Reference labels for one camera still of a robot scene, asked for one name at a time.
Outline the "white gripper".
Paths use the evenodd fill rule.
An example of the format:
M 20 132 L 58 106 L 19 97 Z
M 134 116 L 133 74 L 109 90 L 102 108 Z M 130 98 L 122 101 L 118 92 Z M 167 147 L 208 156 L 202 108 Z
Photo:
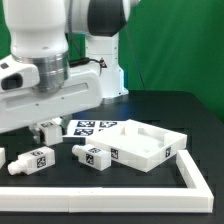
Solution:
M 98 74 L 71 75 L 56 93 L 39 94 L 32 88 L 0 93 L 0 133 L 97 107 L 102 102 Z

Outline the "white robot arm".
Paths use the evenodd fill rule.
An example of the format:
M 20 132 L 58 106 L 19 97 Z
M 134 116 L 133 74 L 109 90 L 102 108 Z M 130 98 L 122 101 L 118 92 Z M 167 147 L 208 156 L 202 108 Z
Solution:
M 125 97 L 119 31 L 140 1 L 2 0 L 0 133 Z

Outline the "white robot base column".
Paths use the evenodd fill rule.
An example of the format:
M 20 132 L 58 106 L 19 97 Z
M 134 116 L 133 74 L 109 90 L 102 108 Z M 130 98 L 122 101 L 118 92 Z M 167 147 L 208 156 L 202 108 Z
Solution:
M 86 56 L 101 63 L 100 85 L 103 99 L 110 101 L 128 94 L 124 87 L 124 71 L 119 66 L 119 35 L 85 37 Z

